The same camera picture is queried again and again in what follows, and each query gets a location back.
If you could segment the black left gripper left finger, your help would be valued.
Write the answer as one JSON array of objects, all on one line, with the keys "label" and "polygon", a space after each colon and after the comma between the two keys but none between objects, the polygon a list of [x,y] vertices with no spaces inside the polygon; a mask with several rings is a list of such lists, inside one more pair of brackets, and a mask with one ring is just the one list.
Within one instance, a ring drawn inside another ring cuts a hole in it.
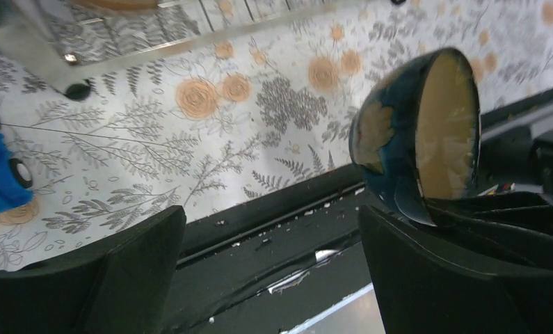
[{"label": "black left gripper left finger", "polygon": [[184,236],[178,205],[18,271],[0,271],[0,333],[160,333]]}]

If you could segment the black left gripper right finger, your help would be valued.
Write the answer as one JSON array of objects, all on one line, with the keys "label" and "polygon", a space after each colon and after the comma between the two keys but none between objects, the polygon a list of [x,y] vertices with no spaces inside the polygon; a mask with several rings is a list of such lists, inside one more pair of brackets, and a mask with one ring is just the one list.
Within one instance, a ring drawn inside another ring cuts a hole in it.
[{"label": "black left gripper right finger", "polygon": [[553,270],[488,257],[362,206],[387,333],[553,333]]}]

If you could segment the teal blue bowl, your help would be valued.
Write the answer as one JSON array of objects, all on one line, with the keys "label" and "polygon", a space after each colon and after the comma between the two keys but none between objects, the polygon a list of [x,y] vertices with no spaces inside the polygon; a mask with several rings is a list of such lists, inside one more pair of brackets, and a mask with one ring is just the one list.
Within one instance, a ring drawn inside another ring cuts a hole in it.
[{"label": "teal blue bowl", "polygon": [[481,137],[472,66],[454,47],[386,74],[354,115],[352,164],[392,212],[433,225],[429,200],[460,200],[476,186]]}]

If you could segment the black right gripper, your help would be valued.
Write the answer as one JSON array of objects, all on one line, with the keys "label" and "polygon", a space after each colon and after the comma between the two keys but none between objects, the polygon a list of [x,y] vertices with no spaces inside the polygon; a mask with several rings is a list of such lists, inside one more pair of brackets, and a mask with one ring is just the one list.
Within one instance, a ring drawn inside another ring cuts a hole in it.
[{"label": "black right gripper", "polygon": [[[538,187],[553,197],[553,129],[533,136],[517,126],[481,142],[477,189]],[[498,260],[553,270],[553,199],[513,192],[460,200],[427,200],[438,235]]]}]

